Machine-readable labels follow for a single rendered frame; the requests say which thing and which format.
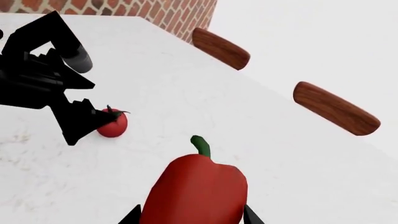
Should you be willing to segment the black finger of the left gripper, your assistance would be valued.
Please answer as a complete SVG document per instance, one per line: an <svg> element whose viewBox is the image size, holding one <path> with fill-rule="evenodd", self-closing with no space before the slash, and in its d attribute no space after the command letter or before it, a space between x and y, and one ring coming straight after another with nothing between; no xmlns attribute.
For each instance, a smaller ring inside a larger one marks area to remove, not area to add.
<svg viewBox="0 0 398 224"><path fill-rule="evenodd" d="M74 146L87 134L117 120L114 113L96 110L90 100L69 102L59 93L49 103L63 137L69 146Z"/></svg>
<svg viewBox="0 0 398 224"><path fill-rule="evenodd" d="M58 52L51 48L38 56L25 53L23 81L45 89L92 89L95 84L65 65Z"/></svg>

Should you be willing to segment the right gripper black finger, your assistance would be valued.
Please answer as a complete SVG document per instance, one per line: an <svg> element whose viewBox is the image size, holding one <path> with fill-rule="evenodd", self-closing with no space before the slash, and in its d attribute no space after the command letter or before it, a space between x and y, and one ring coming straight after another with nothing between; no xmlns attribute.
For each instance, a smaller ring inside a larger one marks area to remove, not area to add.
<svg viewBox="0 0 398 224"><path fill-rule="evenodd" d="M141 205L136 205L118 224L139 224Z"/></svg>

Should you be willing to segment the small red tomato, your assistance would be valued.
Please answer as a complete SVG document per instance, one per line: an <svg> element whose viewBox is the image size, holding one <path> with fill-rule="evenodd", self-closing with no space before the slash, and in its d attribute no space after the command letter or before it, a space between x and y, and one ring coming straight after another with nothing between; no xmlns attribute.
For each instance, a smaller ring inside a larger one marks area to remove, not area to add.
<svg viewBox="0 0 398 224"><path fill-rule="evenodd" d="M106 109L103 109L103 111L115 115L116 119L111 123L98 128L97 132L106 138L117 138L121 136L127 130L128 120L125 113L129 112L111 108L109 105Z"/></svg>

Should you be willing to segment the red bell pepper green stem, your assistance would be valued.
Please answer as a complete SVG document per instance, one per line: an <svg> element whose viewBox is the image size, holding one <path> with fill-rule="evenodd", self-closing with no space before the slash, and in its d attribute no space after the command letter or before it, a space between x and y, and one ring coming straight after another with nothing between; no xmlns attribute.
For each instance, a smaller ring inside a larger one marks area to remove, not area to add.
<svg viewBox="0 0 398 224"><path fill-rule="evenodd" d="M211 160L201 136L190 142L197 154L173 160L152 187L139 224L239 224L248 196L243 173Z"/></svg>

